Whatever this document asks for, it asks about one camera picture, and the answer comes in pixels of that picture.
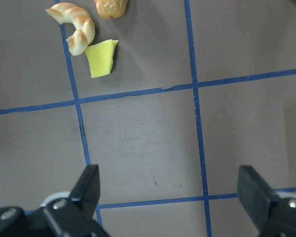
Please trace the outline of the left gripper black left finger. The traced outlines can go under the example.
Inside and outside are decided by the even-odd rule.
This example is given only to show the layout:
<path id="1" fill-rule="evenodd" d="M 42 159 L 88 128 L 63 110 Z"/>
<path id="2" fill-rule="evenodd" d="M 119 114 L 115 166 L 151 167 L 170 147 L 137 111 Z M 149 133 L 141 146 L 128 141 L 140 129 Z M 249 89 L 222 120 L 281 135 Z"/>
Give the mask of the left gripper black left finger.
<path id="1" fill-rule="evenodd" d="M 100 226 L 93 220 L 99 197 L 99 167 L 88 165 L 67 197 L 55 197 L 45 204 L 44 217 L 54 235 L 99 237 Z"/>

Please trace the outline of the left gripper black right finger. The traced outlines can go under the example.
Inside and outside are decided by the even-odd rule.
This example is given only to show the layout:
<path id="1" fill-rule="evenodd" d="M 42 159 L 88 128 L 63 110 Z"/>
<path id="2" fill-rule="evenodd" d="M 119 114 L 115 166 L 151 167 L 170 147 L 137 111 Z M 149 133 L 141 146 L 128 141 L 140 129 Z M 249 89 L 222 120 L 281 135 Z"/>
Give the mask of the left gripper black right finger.
<path id="1" fill-rule="evenodd" d="M 238 169 L 237 196 L 260 237 L 296 237 L 296 195 L 274 190 L 250 165 Z"/>

